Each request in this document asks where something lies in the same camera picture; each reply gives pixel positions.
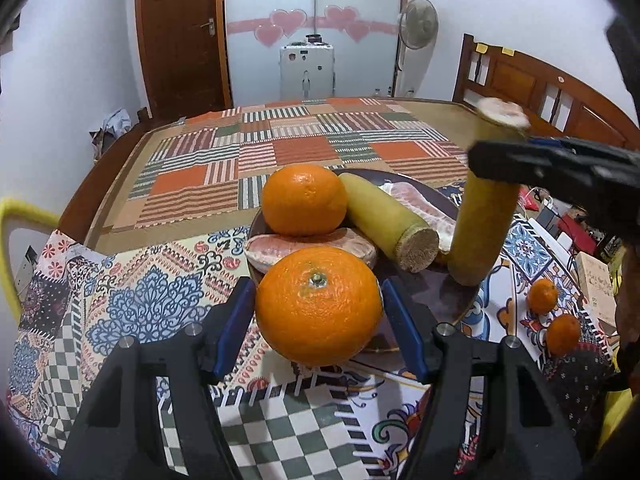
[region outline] mandarin orange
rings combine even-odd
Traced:
[[[271,347],[307,367],[356,355],[382,316],[378,280],[363,261],[334,247],[300,249],[265,274],[255,318]]]
[[[268,226],[287,236],[330,233],[347,213],[341,180],[333,171],[313,164],[294,164],[273,173],[261,202]]]
[[[549,353],[562,357],[580,341],[580,322],[571,314],[556,317],[546,329],[546,347]]]
[[[534,314],[544,316],[558,304],[558,290],[548,278],[540,278],[531,285],[527,293],[527,306]]]

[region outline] dark plate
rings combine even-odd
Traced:
[[[361,168],[334,170],[334,173],[353,173],[362,178],[366,178],[376,186],[381,186],[385,182],[408,182],[445,215],[454,220],[458,217],[458,208],[447,197],[426,184],[407,176],[389,173],[387,171],[366,170]],[[353,227],[347,220],[345,220],[342,225],[344,227]],[[251,224],[249,238],[270,233],[273,233],[273,231],[268,227],[262,216],[262,211],[259,210]],[[252,279],[256,283],[260,283],[263,273],[258,272],[251,264],[248,265],[249,274]],[[382,252],[379,252],[378,262],[373,272],[380,283],[389,276],[399,276],[414,301],[431,309],[431,312],[439,322],[457,323],[471,306],[478,291],[476,286],[462,286],[456,283],[447,272],[447,267],[433,264],[422,272],[413,274],[400,269],[400,267],[382,254]],[[393,338],[391,327],[386,318],[380,323],[378,333],[373,337],[367,349],[369,351],[390,351],[398,349],[398,345]]]

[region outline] frosted glass door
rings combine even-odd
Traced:
[[[280,47],[313,32],[314,0],[225,0],[235,106],[278,101]]]
[[[335,48],[335,95],[386,95],[393,83],[400,0],[316,0],[318,33]]]

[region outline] door handle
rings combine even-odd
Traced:
[[[203,23],[202,25],[200,25],[200,28],[204,27],[209,27],[210,36],[216,35],[216,23],[213,21],[213,18],[209,18],[209,21],[207,23]]]

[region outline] wooden bed frame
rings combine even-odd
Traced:
[[[149,118],[146,108],[138,111],[138,120],[138,124],[130,132],[121,136],[104,152],[84,178],[60,217],[60,232],[80,243],[84,242],[102,200],[135,147],[147,132],[164,124]]]
[[[474,73],[470,74],[474,53],[478,53],[478,60]],[[488,69],[484,84],[481,84],[481,65],[486,65],[485,56],[488,57]],[[547,85],[558,89],[549,120],[541,117],[548,95]],[[535,135],[579,137],[629,150],[640,149],[638,127],[620,108],[590,86],[535,57],[478,43],[472,35],[465,34],[453,101],[469,106],[465,101],[468,90],[519,104],[529,117]],[[560,130],[556,124],[563,94],[573,101],[564,128]]]

